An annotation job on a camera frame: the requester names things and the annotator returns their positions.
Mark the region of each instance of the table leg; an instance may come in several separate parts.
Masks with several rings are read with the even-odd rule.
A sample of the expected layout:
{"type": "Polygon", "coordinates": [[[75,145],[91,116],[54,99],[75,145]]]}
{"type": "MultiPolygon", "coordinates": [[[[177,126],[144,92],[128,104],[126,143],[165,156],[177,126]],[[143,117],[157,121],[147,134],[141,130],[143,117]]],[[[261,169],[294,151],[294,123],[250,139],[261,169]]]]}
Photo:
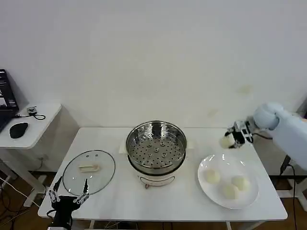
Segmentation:
{"type": "Polygon", "coordinates": [[[17,179],[17,175],[1,160],[0,171],[2,171],[5,175],[10,176],[13,180],[17,179]]]}
{"type": "Polygon", "coordinates": [[[28,199],[29,202],[24,204],[24,206],[27,205],[27,207],[29,207],[32,204],[32,200],[35,198],[34,195],[44,194],[46,192],[46,188],[39,180],[37,180],[32,174],[30,174],[28,170],[22,164],[20,164],[19,161],[15,159],[12,154],[10,154],[7,150],[2,149],[0,157],[11,170],[17,173],[21,178],[23,178],[28,184],[33,187],[30,199],[28,199]]]}
{"type": "Polygon", "coordinates": [[[259,221],[259,222],[246,222],[242,224],[239,228],[239,230],[252,230],[256,227],[258,227],[260,224],[264,223],[265,221],[259,221]]]}
{"type": "Polygon", "coordinates": [[[229,222],[229,221],[226,221],[226,225],[227,225],[227,230],[232,230],[232,228],[231,228],[231,225],[230,225],[230,222],[229,222]]]}

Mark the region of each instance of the wooden floor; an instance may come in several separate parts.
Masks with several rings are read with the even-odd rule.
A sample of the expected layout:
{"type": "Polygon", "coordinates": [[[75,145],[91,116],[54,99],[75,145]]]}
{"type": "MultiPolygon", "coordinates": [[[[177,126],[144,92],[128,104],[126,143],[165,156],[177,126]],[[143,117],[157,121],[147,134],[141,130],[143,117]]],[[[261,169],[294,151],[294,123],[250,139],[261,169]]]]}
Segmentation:
{"type": "MultiPolygon", "coordinates": [[[[53,176],[48,176],[46,181],[46,186],[49,186],[49,184],[52,182],[53,176]]],[[[31,191],[31,186],[29,186],[24,180],[18,178],[15,181],[11,181],[11,183],[21,192],[28,195],[31,191]]],[[[288,183],[286,181],[281,181],[279,183],[278,189],[287,189],[288,183]]],[[[25,198],[14,191],[9,185],[6,185],[4,188],[3,193],[3,200],[5,202],[5,205],[8,207],[9,205],[9,199],[8,195],[11,197],[11,204],[9,206],[9,209],[11,211],[18,211],[21,206],[23,205],[23,202],[25,198]]],[[[42,199],[37,199],[36,202],[40,204],[42,202],[42,199]]],[[[292,199],[283,199],[282,200],[283,205],[285,206],[287,212],[288,212],[288,219],[284,221],[274,221],[274,222],[266,222],[260,225],[256,228],[256,230],[294,230],[294,218],[293,218],[293,200],[292,199]]],[[[296,221],[297,221],[297,229],[298,230],[307,230],[307,212],[305,212],[302,207],[300,206],[299,202],[295,200],[295,210],[296,210],[296,221]]],[[[6,212],[5,214],[2,214],[5,211],[3,202],[1,200],[0,195],[0,230],[11,230],[12,229],[12,223],[13,221],[8,222],[13,216],[15,216],[16,213],[13,212],[6,212]]],[[[15,222],[13,225],[14,230],[46,230],[48,225],[51,223],[50,219],[47,218],[40,218],[37,215],[38,207],[35,205],[32,205],[31,208],[27,210],[28,212],[15,218],[15,222]]],[[[89,226],[89,221],[82,221],[81,224],[85,227],[89,226]]],[[[95,228],[104,228],[104,226],[107,224],[106,221],[99,221],[95,224],[95,228]]],[[[114,222],[109,223],[109,226],[112,226],[115,224],[114,222]]],[[[234,230],[237,230],[239,228],[241,223],[232,223],[232,228],[234,230]]],[[[119,228],[125,228],[125,229],[136,229],[136,223],[130,222],[130,223],[120,223],[118,225],[119,228]]],[[[171,230],[171,223],[166,222],[164,223],[164,226],[161,222],[138,222],[138,228],[142,230],[171,230]]],[[[226,230],[226,224],[225,223],[182,223],[182,222],[173,222],[173,229],[174,230],[226,230]]]]}

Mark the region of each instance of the power cord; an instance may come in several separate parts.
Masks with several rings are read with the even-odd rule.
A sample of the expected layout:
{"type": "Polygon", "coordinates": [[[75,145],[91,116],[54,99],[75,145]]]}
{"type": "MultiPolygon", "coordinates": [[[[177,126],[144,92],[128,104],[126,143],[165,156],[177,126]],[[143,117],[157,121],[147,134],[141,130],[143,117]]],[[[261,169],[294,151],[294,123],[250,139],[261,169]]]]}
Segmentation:
{"type": "Polygon", "coordinates": [[[252,133],[252,135],[253,135],[253,136],[256,135],[256,136],[261,137],[261,138],[266,139],[266,140],[273,140],[273,138],[266,137],[266,136],[261,135],[261,134],[259,134],[259,133],[252,133]]]}
{"type": "Polygon", "coordinates": [[[40,170],[40,169],[43,167],[43,161],[44,161],[44,159],[41,158],[41,159],[40,159],[40,165],[39,165],[39,167],[38,167],[37,169],[34,169],[34,170],[30,171],[30,174],[36,172],[37,170],[40,170]]]}
{"type": "Polygon", "coordinates": [[[296,225],[296,214],[295,214],[295,185],[296,185],[296,181],[295,181],[295,170],[294,167],[290,164],[288,164],[288,166],[290,166],[293,170],[293,176],[294,176],[294,185],[293,185],[293,215],[294,215],[294,225],[295,225],[295,230],[297,230],[297,225],[296,225]]]}
{"type": "MultiPolygon", "coordinates": [[[[24,197],[28,198],[28,196],[26,196],[25,194],[23,194],[22,192],[20,192],[19,190],[17,190],[13,185],[11,185],[9,182],[3,180],[5,183],[7,183],[9,186],[11,186],[16,192],[20,193],[21,195],[23,195],[24,197]]],[[[37,207],[40,207],[37,203],[35,203],[34,201],[32,201],[33,204],[35,204],[37,207]]]]}
{"type": "Polygon", "coordinates": [[[26,115],[26,116],[21,116],[20,114],[12,116],[12,118],[21,118],[21,117],[30,117],[33,116],[36,120],[44,120],[46,118],[45,115],[42,114],[34,114],[34,115],[26,115]]]}

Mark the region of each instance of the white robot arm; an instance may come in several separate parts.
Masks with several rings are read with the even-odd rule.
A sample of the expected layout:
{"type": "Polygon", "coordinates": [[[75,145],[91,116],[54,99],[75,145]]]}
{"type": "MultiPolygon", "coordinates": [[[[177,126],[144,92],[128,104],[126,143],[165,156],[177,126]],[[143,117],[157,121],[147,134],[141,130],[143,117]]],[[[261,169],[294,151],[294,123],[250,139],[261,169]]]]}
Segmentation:
{"type": "Polygon", "coordinates": [[[307,122],[295,116],[277,103],[266,103],[259,106],[253,117],[246,121],[236,121],[225,136],[233,134],[235,144],[231,148],[239,148],[245,143],[253,142],[253,133],[265,130],[273,142],[290,158],[307,170],[307,122]]]}

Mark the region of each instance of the small white side table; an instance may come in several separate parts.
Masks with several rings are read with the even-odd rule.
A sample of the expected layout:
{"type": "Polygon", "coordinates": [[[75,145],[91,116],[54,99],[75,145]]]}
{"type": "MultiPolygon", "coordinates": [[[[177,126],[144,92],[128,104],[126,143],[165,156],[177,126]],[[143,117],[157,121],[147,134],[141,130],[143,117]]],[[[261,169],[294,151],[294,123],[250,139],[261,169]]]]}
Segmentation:
{"type": "Polygon", "coordinates": [[[59,103],[30,103],[21,110],[19,114],[27,115],[26,108],[31,106],[36,106],[38,114],[43,114],[46,118],[44,120],[37,120],[34,117],[15,118],[0,132],[0,159],[33,187],[29,198],[24,203],[25,207],[30,207],[32,205],[32,201],[37,194],[45,193],[46,188],[42,183],[46,176],[42,175],[36,179],[18,159],[7,151],[7,149],[25,150],[34,147],[61,110],[61,104],[59,103]],[[10,137],[10,128],[22,122],[27,122],[29,124],[28,129],[22,137],[12,139],[10,137]]]}

